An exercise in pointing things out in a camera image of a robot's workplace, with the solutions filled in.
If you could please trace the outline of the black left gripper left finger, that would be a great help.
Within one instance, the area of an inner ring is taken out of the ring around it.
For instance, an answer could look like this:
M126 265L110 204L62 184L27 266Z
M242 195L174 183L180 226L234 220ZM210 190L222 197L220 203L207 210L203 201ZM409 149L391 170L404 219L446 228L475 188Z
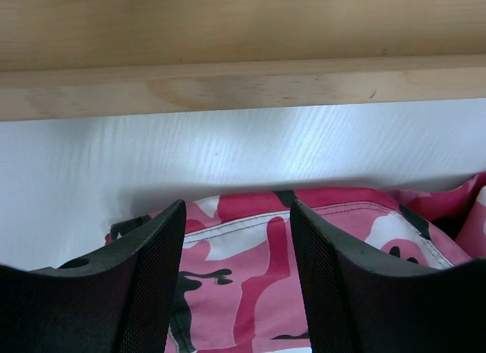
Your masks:
M64 263L1 268L3 352L161 352L186 208L176 201L110 244Z

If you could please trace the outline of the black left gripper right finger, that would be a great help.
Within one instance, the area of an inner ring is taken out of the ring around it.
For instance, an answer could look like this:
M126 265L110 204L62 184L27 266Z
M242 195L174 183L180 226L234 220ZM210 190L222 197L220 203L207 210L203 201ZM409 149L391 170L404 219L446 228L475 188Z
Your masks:
M432 269L328 223L300 201L292 243L315 352L483 352L485 261Z

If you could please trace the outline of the pink camouflage trousers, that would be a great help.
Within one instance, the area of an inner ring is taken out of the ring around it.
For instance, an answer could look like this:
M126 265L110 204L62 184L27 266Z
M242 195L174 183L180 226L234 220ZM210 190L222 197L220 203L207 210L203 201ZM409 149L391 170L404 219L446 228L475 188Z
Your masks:
M485 255L485 176L444 192L314 188L187 206L167 352L310 349L289 211L300 200L395 257L446 269Z

